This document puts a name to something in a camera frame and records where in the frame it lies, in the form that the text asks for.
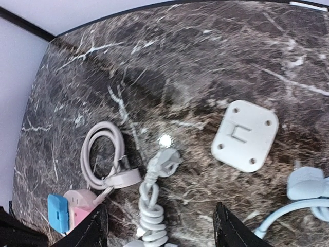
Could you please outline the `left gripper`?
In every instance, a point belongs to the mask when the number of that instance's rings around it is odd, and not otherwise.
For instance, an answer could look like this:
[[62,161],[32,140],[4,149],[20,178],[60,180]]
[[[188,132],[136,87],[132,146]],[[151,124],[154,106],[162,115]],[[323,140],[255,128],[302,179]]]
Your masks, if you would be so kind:
[[1,246],[48,246],[48,237],[26,227],[1,206]]

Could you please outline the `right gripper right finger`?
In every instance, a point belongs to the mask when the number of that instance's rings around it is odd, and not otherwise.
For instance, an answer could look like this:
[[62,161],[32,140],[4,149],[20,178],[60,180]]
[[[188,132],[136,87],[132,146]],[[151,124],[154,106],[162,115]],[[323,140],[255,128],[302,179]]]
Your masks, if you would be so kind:
[[213,212],[213,228],[216,247],[269,247],[222,202],[217,203]]

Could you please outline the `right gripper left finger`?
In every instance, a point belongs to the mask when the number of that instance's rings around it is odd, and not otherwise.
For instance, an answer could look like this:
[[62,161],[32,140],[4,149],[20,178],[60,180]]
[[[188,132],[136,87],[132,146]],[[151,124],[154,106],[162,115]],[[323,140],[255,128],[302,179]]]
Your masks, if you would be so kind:
[[71,233],[51,247],[107,247],[108,213],[98,205]]

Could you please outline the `blue cube adapter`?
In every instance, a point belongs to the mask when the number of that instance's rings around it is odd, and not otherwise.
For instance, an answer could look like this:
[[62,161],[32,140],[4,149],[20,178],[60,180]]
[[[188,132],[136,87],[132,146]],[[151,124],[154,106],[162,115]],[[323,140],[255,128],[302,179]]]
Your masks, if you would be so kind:
[[68,200],[57,194],[49,194],[47,198],[48,221],[58,233],[69,230]]

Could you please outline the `blue power strip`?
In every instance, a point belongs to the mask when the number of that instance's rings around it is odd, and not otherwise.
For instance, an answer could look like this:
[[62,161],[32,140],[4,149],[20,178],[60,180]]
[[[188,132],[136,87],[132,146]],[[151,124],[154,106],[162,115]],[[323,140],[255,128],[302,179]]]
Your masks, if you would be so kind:
[[281,216],[304,208],[310,208],[315,218],[328,222],[328,177],[323,170],[305,166],[293,171],[287,180],[287,197],[293,202],[269,215],[254,230],[257,237],[263,239],[269,227]]

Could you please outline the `white long power strip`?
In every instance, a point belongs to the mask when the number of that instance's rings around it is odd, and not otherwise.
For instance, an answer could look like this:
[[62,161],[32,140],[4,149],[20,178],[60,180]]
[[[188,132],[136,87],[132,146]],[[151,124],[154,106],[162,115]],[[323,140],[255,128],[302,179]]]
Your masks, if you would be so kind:
[[174,148],[161,149],[149,160],[144,180],[139,186],[139,230],[142,235],[126,246],[176,246],[169,242],[167,227],[163,223],[165,211],[158,204],[160,189],[157,180],[173,175],[181,162],[181,156]]

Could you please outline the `white square adapter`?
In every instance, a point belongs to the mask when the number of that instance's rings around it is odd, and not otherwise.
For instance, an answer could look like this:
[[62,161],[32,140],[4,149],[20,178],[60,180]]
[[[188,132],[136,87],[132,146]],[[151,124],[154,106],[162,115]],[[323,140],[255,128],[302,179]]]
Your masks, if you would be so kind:
[[274,112],[236,100],[225,111],[211,144],[211,154],[241,172],[255,172],[264,165],[278,128]]

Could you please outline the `pink cube adapter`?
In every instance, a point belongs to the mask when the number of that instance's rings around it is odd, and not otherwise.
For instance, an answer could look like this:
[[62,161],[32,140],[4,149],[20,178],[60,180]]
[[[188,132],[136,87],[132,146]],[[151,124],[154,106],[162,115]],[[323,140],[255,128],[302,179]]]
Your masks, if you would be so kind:
[[92,211],[90,207],[69,206],[69,232],[79,225]]

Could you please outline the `round beige power strip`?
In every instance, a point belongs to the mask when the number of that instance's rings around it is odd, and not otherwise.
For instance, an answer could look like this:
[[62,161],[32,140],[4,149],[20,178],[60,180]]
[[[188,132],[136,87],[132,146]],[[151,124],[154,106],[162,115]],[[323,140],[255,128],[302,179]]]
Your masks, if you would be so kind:
[[95,208],[97,204],[95,199],[96,194],[87,189],[69,190],[64,195],[64,198],[68,200],[68,205],[80,208]]

